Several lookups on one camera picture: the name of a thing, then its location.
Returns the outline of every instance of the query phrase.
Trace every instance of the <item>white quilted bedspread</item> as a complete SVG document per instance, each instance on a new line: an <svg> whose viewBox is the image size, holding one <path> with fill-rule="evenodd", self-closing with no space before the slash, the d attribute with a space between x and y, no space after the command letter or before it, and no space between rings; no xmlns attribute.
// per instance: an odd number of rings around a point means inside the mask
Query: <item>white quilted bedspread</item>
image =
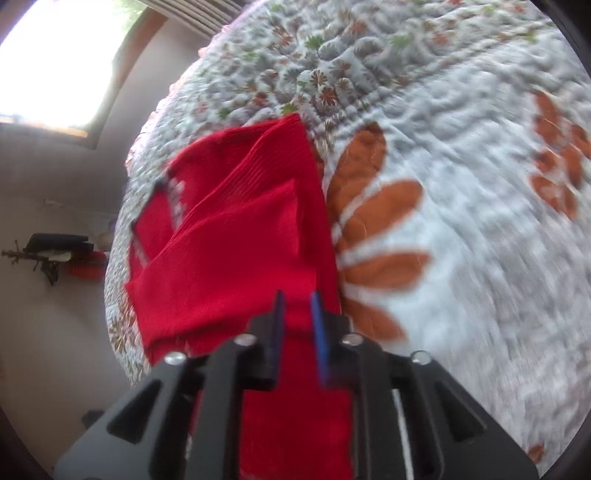
<svg viewBox="0 0 591 480"><path fill-rule="evenodd" d="M565 142L568 125L591 128L588 75L527 2L292 0L241 18L189 68L130 165L105 292L127 374L147 369L123 288L129 224L166 162L213 131L297 111L326 191L356 132L376 122L384 165L340 225L397 180L417 180L423 196L339 266L416 249L431 260L412 289L345 293L396 318L407 342L385 346L432 352L547 471L591 407L591 166L577 150L570 218L534 191L536 159L552 149L536 129L539 91ZM568 184L560 169L551 176Z"/></svg>

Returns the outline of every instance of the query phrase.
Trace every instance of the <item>bright window light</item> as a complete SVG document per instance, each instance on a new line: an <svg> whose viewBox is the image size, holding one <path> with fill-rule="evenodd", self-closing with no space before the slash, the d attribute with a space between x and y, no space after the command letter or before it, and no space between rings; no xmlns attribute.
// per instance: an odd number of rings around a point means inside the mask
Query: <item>bright window light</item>
<svg viewBox="0 0 591 480"><path fill-rule="evenodd" d="M37 0L0 44L0 117L84 129L144 8L136 0Z"/></svg>

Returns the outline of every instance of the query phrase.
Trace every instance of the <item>bed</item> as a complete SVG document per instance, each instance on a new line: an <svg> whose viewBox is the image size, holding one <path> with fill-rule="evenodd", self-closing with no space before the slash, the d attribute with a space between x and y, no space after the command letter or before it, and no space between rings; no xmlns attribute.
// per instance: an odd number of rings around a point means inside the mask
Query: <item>bed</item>
<svg viewBox="0 0 591 480"><path fill-rule="evenodd" d="M154 183L196 139L293 112L323 161L345 301L396 325L372 325L386 348L430 351L548 472L591 407L591 82L525 1L260 1L218 36L127 161L105 305L131 382L149 366L129 226ZM364 142L379 168L333 205ZM395 211L374 228L369 206ZM364 283L359 265L402 274Z"/></svg>

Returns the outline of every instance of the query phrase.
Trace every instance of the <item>ribbed red fabric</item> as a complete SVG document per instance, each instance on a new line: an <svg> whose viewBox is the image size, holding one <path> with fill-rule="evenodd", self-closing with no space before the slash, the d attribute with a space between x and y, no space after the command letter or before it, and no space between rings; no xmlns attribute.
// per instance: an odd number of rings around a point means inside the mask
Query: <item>ribbed red fabric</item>
<svg viewBox="0 0 591 480"><path fill-rule="evenodd" d="M174 233L161 228L170 200L153 197L135 228L146 258L140 268L130 252L126 286L149 360L175 349L210 352L283 290L279 385L245 394L241 477L351 478L350 399L320 388L314 356L310 294L320 290L333 312L339 301L326 206L300 118L204 138L168 175L183 185L183 222Z"/></svg>

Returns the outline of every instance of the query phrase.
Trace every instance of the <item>window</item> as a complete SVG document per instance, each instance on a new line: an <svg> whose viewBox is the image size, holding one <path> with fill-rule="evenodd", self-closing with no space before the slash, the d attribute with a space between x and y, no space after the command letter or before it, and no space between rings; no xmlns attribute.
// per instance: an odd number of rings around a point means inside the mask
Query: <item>window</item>
<svg viewBox="0 0 591 480"><path fill-rule="evenodd" d="M37 0L0 44L0 124L96 142L163 22L137 0Z"/></svg>

